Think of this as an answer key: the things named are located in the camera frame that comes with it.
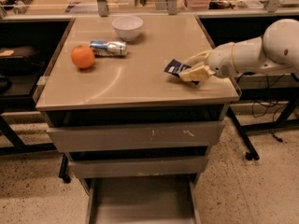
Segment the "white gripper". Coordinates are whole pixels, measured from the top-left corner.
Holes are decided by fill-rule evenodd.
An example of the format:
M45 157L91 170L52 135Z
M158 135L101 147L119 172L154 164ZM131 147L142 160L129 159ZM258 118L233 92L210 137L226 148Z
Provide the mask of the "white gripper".
M219 78L233 76L235 74L235 69L232 63L233 45L233 42L222 44L212 51L205 50L187 58L184 63L193 67L180 72L178 74L179 77L185 82L204 82L213 75ZM207 65L195 66L205 60L209 67Z

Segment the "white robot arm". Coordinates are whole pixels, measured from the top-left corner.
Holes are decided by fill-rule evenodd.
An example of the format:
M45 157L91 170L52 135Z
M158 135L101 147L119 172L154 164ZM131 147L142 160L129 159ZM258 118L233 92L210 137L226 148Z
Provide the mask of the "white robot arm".
M262 36L219 45L184 61L178 73L185 82L205 82L210 77L235 77L244 73L274 75L299 72L299 21L272 23Z

